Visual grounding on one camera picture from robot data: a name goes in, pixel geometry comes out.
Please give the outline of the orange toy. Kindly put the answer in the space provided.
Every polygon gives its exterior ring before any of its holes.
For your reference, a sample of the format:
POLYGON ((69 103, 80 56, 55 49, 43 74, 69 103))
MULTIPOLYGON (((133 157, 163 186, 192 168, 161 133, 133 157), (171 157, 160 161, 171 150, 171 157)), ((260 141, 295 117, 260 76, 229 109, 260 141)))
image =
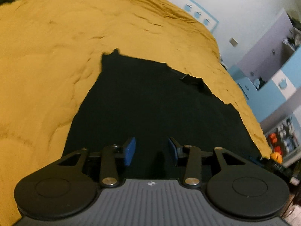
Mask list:
POLYGON ((270 158, 273 159, 275 162, 278 162, 279 164, 282 164, 283 162, 283 157, 279 152, 273 152, 270 155, 270 158))

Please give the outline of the blue framed wall panel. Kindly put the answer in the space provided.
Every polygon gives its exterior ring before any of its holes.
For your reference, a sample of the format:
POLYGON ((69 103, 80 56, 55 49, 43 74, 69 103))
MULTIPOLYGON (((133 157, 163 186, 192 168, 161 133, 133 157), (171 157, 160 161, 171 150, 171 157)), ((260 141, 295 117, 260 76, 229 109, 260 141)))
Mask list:
POLYGON ((219 24, 219 21, 195 0, 168 1, 190 14, 194 19, 203 24, 211 33, 214 32, 219 24))

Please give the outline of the wall switch plate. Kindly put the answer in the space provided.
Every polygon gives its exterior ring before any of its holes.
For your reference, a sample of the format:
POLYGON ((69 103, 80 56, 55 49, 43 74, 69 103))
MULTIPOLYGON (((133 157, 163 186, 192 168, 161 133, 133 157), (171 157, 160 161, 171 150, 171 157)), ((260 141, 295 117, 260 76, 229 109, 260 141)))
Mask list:
POLYGON ((231 38, 231 39, 229 40, 229 42, 231 43, 231 45, 232 45, 233 47, 236 47, 236 46, 238 45, 238 42, 237 42, 234 38, 231 38))

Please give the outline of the blue white shelf cabinet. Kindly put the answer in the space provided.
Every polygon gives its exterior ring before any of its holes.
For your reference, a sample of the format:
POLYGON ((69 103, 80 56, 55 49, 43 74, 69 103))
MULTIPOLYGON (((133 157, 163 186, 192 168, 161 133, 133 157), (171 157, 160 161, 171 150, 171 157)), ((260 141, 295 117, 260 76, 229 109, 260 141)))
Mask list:
POLYGON ((260 40, 228 70, 265 134, 295 114, 300 135, 300 47, 290 45, 299 34, 282 9, 260 40))

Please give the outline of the black garment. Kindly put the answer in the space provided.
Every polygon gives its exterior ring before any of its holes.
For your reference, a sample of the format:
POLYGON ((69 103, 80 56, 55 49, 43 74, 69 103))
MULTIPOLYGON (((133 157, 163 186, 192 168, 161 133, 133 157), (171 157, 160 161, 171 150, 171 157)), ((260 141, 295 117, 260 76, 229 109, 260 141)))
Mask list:
POLYGON ((169 138, 210 152, 221 146, 245 159, 260 152, 239 112, 216 97, 201 78, 165 63, 121 55, 101 57, 102 71, 87 93, 69 130, 63 154, 83 147, 99 152, 136 139, 131 179, 175 178, 169 138))

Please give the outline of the yellow bed cover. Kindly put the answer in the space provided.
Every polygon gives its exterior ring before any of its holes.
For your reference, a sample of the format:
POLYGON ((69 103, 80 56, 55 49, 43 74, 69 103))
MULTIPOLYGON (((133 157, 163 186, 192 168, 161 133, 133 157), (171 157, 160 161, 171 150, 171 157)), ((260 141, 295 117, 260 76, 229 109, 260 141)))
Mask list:
POLYGON ((18 0, 1 5, 1 225, 19 218, 13 191, 61 157, 71 121, 100 73, 100 56, 167 63, 200 77, 238 110, 264 157, 271 149, 219 62, 209 30, 167 0, 18 0))

